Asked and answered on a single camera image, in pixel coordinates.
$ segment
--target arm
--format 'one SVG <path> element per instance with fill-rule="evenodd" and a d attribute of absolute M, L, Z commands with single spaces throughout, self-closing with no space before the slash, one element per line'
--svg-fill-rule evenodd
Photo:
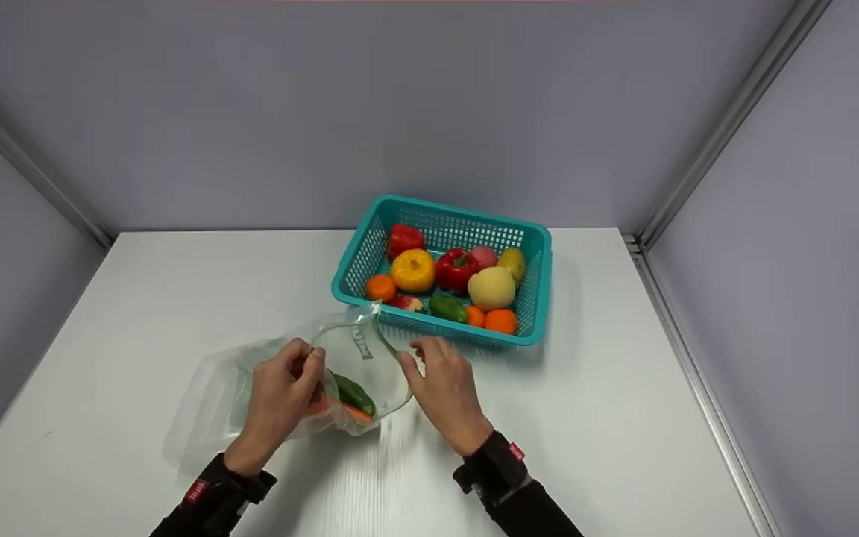
<path fill-rule="evenodd" d="M 467 464 L 471 459 L 485 456 L 481 453 L 483 446 L 492 446 L 491 442 L 497 436 L 501 439 L 501 435 L 495 434 L 491 422 L 483 415 L 473 367 L 439 337 L 420 337 L 412 346 L 416 356 L 426 364 L 426 374 L 420 373 L 413 356 L 406 351 L 400 351 L 396 357 L 420 408 Z M 484 504 L 491 519 L 508 537 L 582 537 L 541 483 L 526 474 L 525 466 L 521 465 L 521 451 L 516 449 L 512 454 L 518 459 L 512 462 L 522 468 L 516 475 L 519 485 L 501 497 L 487 497 L 487 491 L 483 490 Z"/>
<path fill-rule="evenodd" d="M 542 483 L 528 478 L 498 506 L 486 509 L 508 537 L 553 535 L 582 537 L 575 524 L 553 502 Z"/>
<path fill-rule="evenodd" d="M 299 424 L 324 373 L 324 350 L 293 339 L 254 368 L 241 435 L 215 457 L 152 537 L 226 537 L 277 480 L 262 471 Z"/>

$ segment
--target hand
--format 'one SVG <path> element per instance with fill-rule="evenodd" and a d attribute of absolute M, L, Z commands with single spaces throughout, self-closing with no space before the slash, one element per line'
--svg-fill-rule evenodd
<path fill-rule="evenodd" d="M 408 351 L 396 354 L 413 397 L 460 456 L 473 455 L 494 431 L 479 405 L 473 367 L 442 337 L 419 337 L 410 345 L 426 364 L 423 377 Z"/>
<path fill-rule="evenodd" d="M 224 453 L 224 465 L 256 476 L 297 427 L 324 373 L 324 349 L 291 339 L 279 353 L 254 367 L 254 381 L 241 435 Z"/>

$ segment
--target metal frame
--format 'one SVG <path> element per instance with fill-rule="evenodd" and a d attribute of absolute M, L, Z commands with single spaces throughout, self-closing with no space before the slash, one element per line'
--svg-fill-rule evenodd
<path fill-rule="evenodd" d="M 828 9 L 831 0 L 796 0 L 781 21 L 774 35 L 764 45 L 761 55 L 754 61 L 747 75 L 737 86 L 729 102 L 722 109 L 707 133 L 696 144 L 695 149 L 686 156 L 668 179 L 668 187 L 659 198 L 657 208 L 636 234 L 638 248 L 650 251 L 652 245 L 671 224 L 672 219 L 682 210 L 682 205 L 701 183 L 709 168 L 727 142 L 734 136 L 754 105 L 767 91 L 768 86 L 781 72 L 798 45 L 808 36 L 809 31 Z"/>
<path fill-rule="evenodd" d="M 0 153 L 90 244 L 102 252 L 112 248 L 117 232 L 98 216 L 47 157 L 1 118 Z"/>
<path fill-rule="evenodd" d="M 668 336 L 675 356 L 678 357 L 679 366 L 682 367 L 695 400 L 698 401 L 699 408 L 705 416 L 708 428 L 737 487 L 744 509 L 749 514 L 751 524 L 760 537 L 780 537 L 781 533 L 770 506 L 764 500 L 757 480 L 744 459 L 743 451 L 737 445 L 737 439 L 720 407 L 718 397 L 705 380 L 698 360 L 692 356 L 682 336 L 664 293 L 658 285 L 652 266 L 649 264 L 647 254 L 830 4 L 831 0 L 796 0 L 792 4 L 784 20 L 767 41 L 764 50 L 761 51 L 747 75 L 744 75 L 744 79 L 701 142 L 671 174 L 668 187 L 659 198 L 652 217 L 634 235 L 623 235 L 625 245 L 635 262 L 635 268 L 638 269 L 638 275 L 641 276 L 642 284 L 652 300 L 655 312 L 658 313 L 658 319 L 661 320 L 661 326 Z"/>
<path fill-rule="evenodd" d="M 658 320 L 661 320 L 662 329 L 668 336 L 672 350 L 675 351 L 675 357 L 678 358 L 678 364 L 682 367 L 682 373 L 688 380 L 688 385 L 695 395 L 695 401 L 698 402 L 702 415 L 705 416 L 708 429 L 725 460 L 725 466 L 727 466 L 731 480 L 737 489 L 737 495 L 740 496 L 744 504 L 744 510 L 747 511 L 754 530 L 760 537 L 780 537 L 781 531 L 777 527 L 770 507 L 761 494 L 760 487 L 754 474 L 751 473 L 749 465 L 747 465 L 740 445 L 737 444 L 731 425 L 727 421 L 722 407 L 720 407 L 718 397 L 703 377 L 702 368 L 699 367 L 698 361 L 692 356 L 688 344 L 685 343 L 685 338 L 668 307 L 664 293 L 661 292 L 655 273 L 652 271 L 651 265 L 648 264 L 647 255 L 640 251 L 632 252 L 632 247 L 635 246 L 634 240 L 626 241 L 626 245 L 629 247 L 638 275 L 641 276 L 641 282 L 652 300 L 652 306 L 658 313 Z"/>

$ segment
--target basket rim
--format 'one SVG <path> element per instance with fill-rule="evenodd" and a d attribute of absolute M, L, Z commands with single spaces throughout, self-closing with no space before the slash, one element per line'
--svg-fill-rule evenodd
<path fill-rule="evenodd" d="M 379 206 L 384 204 L 386 201 L 402 201 L 402 203 L 405 204 L 422 205 L 422 207 L 430 207 L 434 208 L 434 210 L 442 210 L 473 217 L 483 217 L 531 229 L 532 231 L 542 235 L 544 247 L 542 251 L 541 264 L 539 266 L 540 277 L 538 282 L 538 294 L 535 299 L 535 323 L 534 326 L 532 326 L 532 333 L 528 334 L 528 336 L 516 336 L 514 333 L 492 332 L 492 330 L 484 330 L 480 329 L 480 327 L 468 326 L 463 323 L 453 322 L 440 317 L 429 317 L 426 313 L 408 312 L 408 310 L 400 310 L 399 308 L 383 310 L 383 313 L 403 317 L 404 319 L 413 320 L 415 322 L 430 323 L 444 327 L 444 329 L 447 330 L 456 330 L 456 332 L 466 333 L 468 336 L 476 336 L 480 339 L 488 339 L 500 344 L 528 347 L 529 345 L 538 343 L 538 341 L 542 339 L 542 336 L 545 334 L 545 319 L 549 312 L 549 295 L 551 295 L 552 292 L 549 282 L 552 274 L 553 252 L 552 234 L 549 232 L 549 229 L 545 228 L 542 224 L 536 224 L 534 222 L 526 222 L 524 220 L 517 220 L 510 217 L 495 216 L 473 210 L 464 210 L 464 208 L 454 207 L 453 205 L 437 204 L 434 203 L 434 201 L 416 200 L 416 198 L 407 198 L 405 196 L 398 196 L 395 194 L 386 194 L 375 198 L 367 212 L 365 212 L 364 216 L 361 218 L 360 224 L 357 225 L 356 230 L 353 232 L 350 242 L 347 243 L 347 247 L 344 249 L 344 254 L 340 256 L 337 271 L 334 273 L 333 279 L 330 281 L 330 293 L 335 299 L 351 306 L 362 306 L 371 303 L 371 301 L 365 298 L 347 295 L 347 293 L 342 292 L 340 290 L 340 283 L 344 280 L 345 273 L 347 273 L 351 257 L 360 247 L 362 239 L 364 239 L 365 229 L 367 229 L 368 224 L 373 220 L 373 216 L 376 214 Z"/>

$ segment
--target yellow bell pepper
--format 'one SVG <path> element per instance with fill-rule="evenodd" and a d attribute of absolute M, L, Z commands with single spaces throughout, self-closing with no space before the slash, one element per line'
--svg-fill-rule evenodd
<path fill-rule="evenodd" d="M 435 276 L 436 264 L 425 249 L 408 249 L 389 266 L 389 277 L 404 292 L 427 292 Z"/>

